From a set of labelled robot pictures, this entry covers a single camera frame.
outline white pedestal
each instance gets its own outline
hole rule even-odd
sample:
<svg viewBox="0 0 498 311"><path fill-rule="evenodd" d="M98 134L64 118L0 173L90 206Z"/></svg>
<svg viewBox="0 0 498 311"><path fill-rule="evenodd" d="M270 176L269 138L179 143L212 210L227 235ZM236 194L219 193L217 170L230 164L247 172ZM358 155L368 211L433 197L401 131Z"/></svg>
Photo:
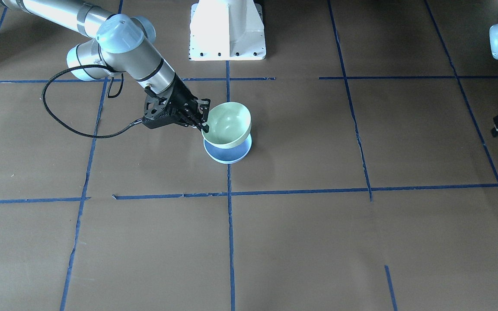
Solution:
<svg viewBox="0 0 498 311"><path fill-rule="evenodd" d="M253 0L199 0L192 6L190 30L190 60L261 60L266 56L262 8Z"/></svg>

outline black cable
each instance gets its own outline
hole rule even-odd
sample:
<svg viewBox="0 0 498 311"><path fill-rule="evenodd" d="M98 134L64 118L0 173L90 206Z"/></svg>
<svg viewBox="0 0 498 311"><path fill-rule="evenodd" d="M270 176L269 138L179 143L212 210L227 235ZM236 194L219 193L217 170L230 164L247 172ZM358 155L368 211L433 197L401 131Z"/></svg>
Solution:
<svg viewBox="0 0 498 311"><path fill-rule="evenodd" d="M52 116L57 122L59 122L59 124L61 124L62 126L64 126L67 130L70 130L71 132L73 132L75 134L78 134L78 135L81 135L81 136L85 136L85 137L89 137L89 138L111 138L111 137L118 136L118 135L126 132L129 128L131 128L134 125L142 123L143 119L139 118L138 120L135 120L134 122L128 124L127 127L123 128L119 132L116 132L116 133L110 134L110 135L99 136L99 135L90 135L90 134L85 134L85 133L79 132L79 131L71 128L70 126L67 126L65 124L65 122L62 122L61 119L57 118L57 116L55 116L55 114L53 114L53 112L51 112L51 110L49 109L49 107L47 105L47 101L45 100L45 93L47 92L47 88L49 87L49 85L53 81L55 81L58 77L64 75L65 73L69 73L69 72L77 70L77 69L86 69L86 68L103 68L103 69L106 69L108 71L114 72L114 70L111 67L108 67L108 66L103 66L103 65L81 65L81 66L71 67L69 69L63 70L60 73L57 73L56 75L54 75L53 77L51 77L51 79L49 79L49 81L47 81L47 83L45 84L45 86L43 88L43 91L41 92L41 96L42 96L41 97L42 98L41 101L43 101L43 105L45 106L45 110L48 112L48 114L50 116Z"/></svg>
<svg viewBox="0 0 498 311"><path fill-rule="evenodd" d="M122 87L124 85L124 73L120 74L120 87L118 88L118 92L116 94L111 95L111 87L112 83L115 82L115 77L111 78L111 82L109 83L109 89L107 90L107 98L116 98L122 92Z"/></svg>

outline bowl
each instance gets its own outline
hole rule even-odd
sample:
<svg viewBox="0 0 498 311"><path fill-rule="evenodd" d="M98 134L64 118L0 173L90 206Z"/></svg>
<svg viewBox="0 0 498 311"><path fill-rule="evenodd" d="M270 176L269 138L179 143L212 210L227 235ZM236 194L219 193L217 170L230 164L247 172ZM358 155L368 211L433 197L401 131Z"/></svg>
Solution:
<svg viewBox="0 0 498 311"><path fill-rule="evenodd" d="M233 165L233 163L241 161L249 153L251 145L253 144L253 139L251 134L241 142L241 144L236 147L223 149L218 148L210 144L207 140L203 140L203 145L205 146L205 151L214 161L222 163L223 165Z"/></svg>
<svg viewBox="0 0 498 311"><path fill-rule="evenodd" d="M230 149L241 145L251 132L251 113L238 102L225 102L209 111L209 132L202 131L209 144Z"/></svg>

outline blue bowl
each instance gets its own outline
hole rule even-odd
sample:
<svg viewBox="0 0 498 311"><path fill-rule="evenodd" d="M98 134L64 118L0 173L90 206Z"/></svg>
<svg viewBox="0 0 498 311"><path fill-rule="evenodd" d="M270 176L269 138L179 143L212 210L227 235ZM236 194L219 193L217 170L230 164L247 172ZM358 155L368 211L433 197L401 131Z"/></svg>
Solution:
<svg viewBox="0 0 498 311"><path fill-rule="evenodd" d="M233 165L233 163L241 161L249 153L251 145L253 144L253 139L251 134L247 136L247 139L241 143L241 145L230 148L221 149L211 145L208 141L203 140L203 145L205 146L205 151L214 161L222 163L223 165Z"/></svg>

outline light green bowl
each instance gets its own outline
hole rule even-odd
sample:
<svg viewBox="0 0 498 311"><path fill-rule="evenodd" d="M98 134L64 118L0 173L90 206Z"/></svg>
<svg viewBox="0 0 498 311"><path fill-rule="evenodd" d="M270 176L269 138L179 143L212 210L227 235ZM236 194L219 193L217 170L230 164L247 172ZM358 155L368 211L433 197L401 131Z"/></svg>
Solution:
<svg viewBox="0 0 498 311"><path fill-rule="evenodd" d="M225 102L209 112L209 132L202 131L209 144L230 149L241 145L251 132L251 113L238 102Z"/></svg>

